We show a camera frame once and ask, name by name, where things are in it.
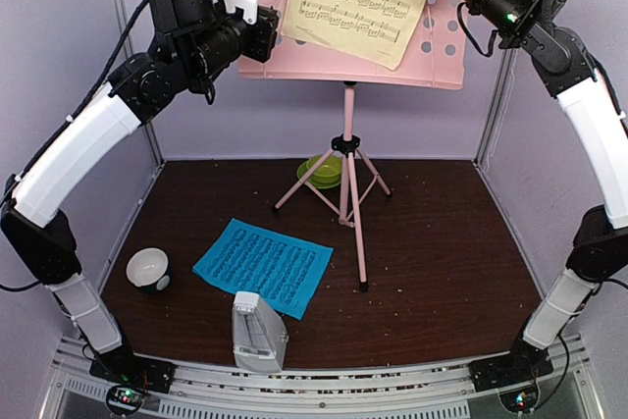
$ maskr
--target white metronome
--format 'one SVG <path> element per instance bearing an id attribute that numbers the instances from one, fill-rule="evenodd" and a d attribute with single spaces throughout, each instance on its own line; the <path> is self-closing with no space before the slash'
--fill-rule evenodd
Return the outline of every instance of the white metronome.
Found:
<path id="1" fill-rule="evenodd" d="M 233 313 L 235 365 L 254 373 L 284 367 L 288 331 L 282 318 L 256 293 L 239 291 Z"/>

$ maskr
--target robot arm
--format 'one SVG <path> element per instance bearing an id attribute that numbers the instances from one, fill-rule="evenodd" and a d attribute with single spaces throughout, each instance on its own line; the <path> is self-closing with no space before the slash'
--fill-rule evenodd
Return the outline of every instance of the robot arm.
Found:
<path id="1" fill-rule="evenodd" d="M 549 94 L 578 133 L 604 197 L 604 206 L 585 215 L 565 270 L 510 353 L 470 365 L 476 390 L 484 391 L 532 380 L 535 370 L 551 373 L 547 348 L 599 285 L 628 265 L 628 138 L 624 113 L 602 65 L 574 31 L 553 22 L 567 0 L 464 2 L 471 15 L 497 28 L 501 49 L 522 48 L 532 57 Z M 515 404 L 513 412 L 526 408 Z"/>
<path id="2" fill-rule="evenodd" d="M 155 37 L 126 60 L 25 175 L 10 179 L 0 225 L 27 267 L 65 307 L 97 362 L 92 374 L 166 391 L 172 364 L 136 357 L 82 272 L 63 201 L 100 159 L 185 90 L 214 98 L 213 82 L 244 55 L 270 59 L 279 17 L 259 0 L 151 0 Z"/>

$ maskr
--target pink tripod legs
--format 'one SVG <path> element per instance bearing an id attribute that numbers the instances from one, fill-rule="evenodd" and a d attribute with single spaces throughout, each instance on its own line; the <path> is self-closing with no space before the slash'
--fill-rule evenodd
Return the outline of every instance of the pink tripod legs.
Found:
<path id="1" fill-rule="evenodd" d="M 353 136 L 353 115 L 355 109 L 355 84 L 352 82 L 346 82 L 344 88 L 344 133 L 341 137 L 336 138 L 334 142 L 337 143 L 337 150 L 341 151 L 344 156 L 342 157 L 342 177 L 340 185 L 340 209 L 337 208 L 327 197 L 325 197 L 320 191 L 314 188 L 309 182 L 309 178 L 323 165 L 327 159 L 334 154 L 334 148 L 329 149 L 308 172 L 295 183 L 290 190 L 279 200 L 275 206 L 273 206 L 273 212 L 277 213 L 282 206 L 299 190 L 303 185 L 308 186 L 314 193 L 321 198 L 325 204 L 327 204 L 336 214 L 339 216 L 339 223 L 344 226 L 349 226 L 355 229 L 355 244 L 357 246 L 357 261 L 360 273 L 360 290 L 367 291 L 369 289 L 368 277 L 366 272 L 366 257 L 364 255 L 364 237 L 362 235 L 362 215 L 360 214 L 360 203 L 371 188 L 378 183 L 387 197 L 392 197 L 393 193 L 388 188 L 380 173 L 377 171 L 371 160 L 362 150 L 357 147 L 359 145 L 359 138 Z M 371 184 L 360 197 L 359 188 L 357 186 L 357 174 L 355 172 L 355 153 L 366 164 L 366 167 L 373 174 L 373 180 Z M 349 196 L 351 198 L 352 211 L 348 213 Z"/>

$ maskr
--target white robot arm segment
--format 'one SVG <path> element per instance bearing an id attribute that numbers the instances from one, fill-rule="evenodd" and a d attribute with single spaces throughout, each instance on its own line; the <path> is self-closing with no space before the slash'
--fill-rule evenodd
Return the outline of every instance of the white robot arm segment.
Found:
<path id="1" fill-rule="evenodd" d="M 523 340 L 538 350 L 548 348 L 563 327 L 580 314 L 582 304 L 598 286 L 585 282 L 572 270 L 564 269 L 528 321 Z"/>
<path id="2" fill-rule="evenodd" d="M 16 210 L 40 228 L 98 161 L 141 126 L 119 96 L 109 97 L 111 88 L 109 82 L 100 88 L 13 191 Z"/>
<path id="3" fill-rule="evenodd" d="M 580 137 L 604 197 L 608 220 L 628 227 L 628 138 L 600 71 L 560 93 L 558 103 Z"/>

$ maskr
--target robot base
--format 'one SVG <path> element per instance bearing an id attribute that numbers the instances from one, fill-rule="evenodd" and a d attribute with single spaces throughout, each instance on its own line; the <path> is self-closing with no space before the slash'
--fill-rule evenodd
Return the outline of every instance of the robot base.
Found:
<path id="1" fill-rule="evenodd" d="M 164 360 L 155 360 L 152 358 L 137 357 L 136 359 L 141 365 L 141 369 L 146 372 L 146 389 L 150 392 L 169 393 L 170 385 L 175 376 L 175 365 Z M 91 363 L 89 374 L 92 377 L 101 378 L 108 382 L 120 382 L 120 379 L 107 371 L 97 360 Z M 144 378 L 137 378 L 135 381 L 130 382 L 128 386 L 143 391 Z"/>
<path id="2" fill-rule="evenodd" d="M 476 393 L 487 390 L 502 389 L 524 383 L 553 373 L 553 366 L 548 358 L 544 358 L 534 365 L 521 361 L 512 353 L 499 357 L 476 360 L 469 364 L 471 380 Z"/>

